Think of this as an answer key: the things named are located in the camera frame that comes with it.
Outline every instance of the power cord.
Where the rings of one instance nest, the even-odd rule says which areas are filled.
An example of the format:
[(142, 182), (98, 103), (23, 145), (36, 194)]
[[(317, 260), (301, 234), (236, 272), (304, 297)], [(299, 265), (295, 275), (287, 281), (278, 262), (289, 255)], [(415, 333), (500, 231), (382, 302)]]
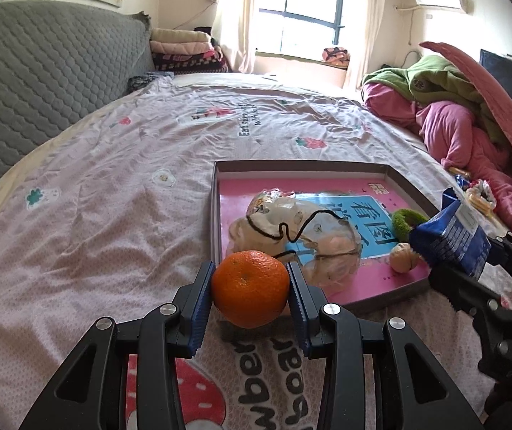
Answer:
[(403, 64), (400, 66), (401, 68), (403, 68), (403, 66), (405, 66), (405, 63), (407, 63), (407, 58), (409, 57), (409, 55), (411, 55), (412, 53), (416, 53), (417, 54), (417, 57), (418, 57), (418, 60), (419, 61), (421, 58), (423, 58), (421, 56), (421, 54), (419, 53), (418, 50), (410, 50), (409, 52), (407, 52), (407, 55), (405, 55), (405, 59), (403, 60)]
[(205, 13), (205, 12), (208, 10), (208, 8), (210, 8), (210, 6), (214, 5), (215, 3), (216, 3), (215, 1), (212, 1), (212, 3), (210, 3), (208, 6), (206, 6), (206, 8), (204, 8), (202, 11), (200, 11), (200, 12), (199, 12), (199, 13), (197, 13), (197, 14), (195, 14), (195, 15), (194, 15), (194, 16), (192, 16), (190, 19), (188, 19), (188, 20), (184, 21), (182, 24), (179, 24), (179, 25), (177, 25), (176, 27), (172, 28), (172, 30), (173, 30), (173, 31), (174, 31), (174, 30), (177, 30), (177, 28), (182, 27), (184, 24), (188, 24), (190, 21), (192, 21), (192, 20), (196, 19), (199, 15), (201, 15), (201, 14)]
[(396, 11), (411, 11), (411, 24), (409, 26), (409, 41), (407, 42), (407, 45), (411, 47), (411, 37), (413, 33), (413, 15), (415, 14), (415, 11), (418, 9), (422, 9), (422, 6), (412, 6), (411, 8), (400, 8), (399, 6), (395, 6)]

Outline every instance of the pink bedsheet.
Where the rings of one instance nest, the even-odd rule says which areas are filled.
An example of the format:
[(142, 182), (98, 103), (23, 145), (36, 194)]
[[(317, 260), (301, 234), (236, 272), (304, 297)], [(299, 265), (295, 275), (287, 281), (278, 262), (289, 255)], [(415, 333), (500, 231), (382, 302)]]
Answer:
[[(495, 78), (455, 47), (431, 42), (421, 46), (444, 55), (473, 82), (512, 145), (512, 100)], [(448, 101), (421, 107), (382, 84), (365, 85), (363, 96), (366, 106), (377, 116), (418, 133), (430, 155), (445, 169), (464, 168), (474, 179), (488, 181), (498, 202), (496, 212), (512, 230), (509, 153), (498, 149), (487, 133), (475, 126), (471, 111)]]

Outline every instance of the green hair tie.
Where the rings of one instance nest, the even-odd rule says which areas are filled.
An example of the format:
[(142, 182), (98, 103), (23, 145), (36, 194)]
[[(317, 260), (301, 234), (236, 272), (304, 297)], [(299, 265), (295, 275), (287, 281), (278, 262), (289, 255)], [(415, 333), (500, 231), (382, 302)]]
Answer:
[(427, 223), (429, 218), (412, 209), (401, 209), (391, 215), (391, 228), (399, 242), (409, 242), (409, 231)]

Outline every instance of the gray quilted mattress pad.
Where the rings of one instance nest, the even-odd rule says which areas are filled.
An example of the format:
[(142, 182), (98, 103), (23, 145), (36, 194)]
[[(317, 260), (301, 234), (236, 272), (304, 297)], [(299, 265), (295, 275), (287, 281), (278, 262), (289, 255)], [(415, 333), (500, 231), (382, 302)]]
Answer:
[(0, 178), (154, 69), (149, 19), (58, 1), (0, 3)]

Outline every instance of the snack bag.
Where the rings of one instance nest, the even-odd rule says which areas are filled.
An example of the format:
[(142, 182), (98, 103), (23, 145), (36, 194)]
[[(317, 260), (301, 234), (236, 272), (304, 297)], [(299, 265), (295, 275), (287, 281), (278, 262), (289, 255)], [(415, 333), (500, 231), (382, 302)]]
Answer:
[(491, 244), (473, 211), (454, 198), (454, 192), (447, 192), (444, 193), (443, 210), (427, 223), (413, 228), (409, 243), (431, 267), (441, 263), (455, 264), (478, 280)]

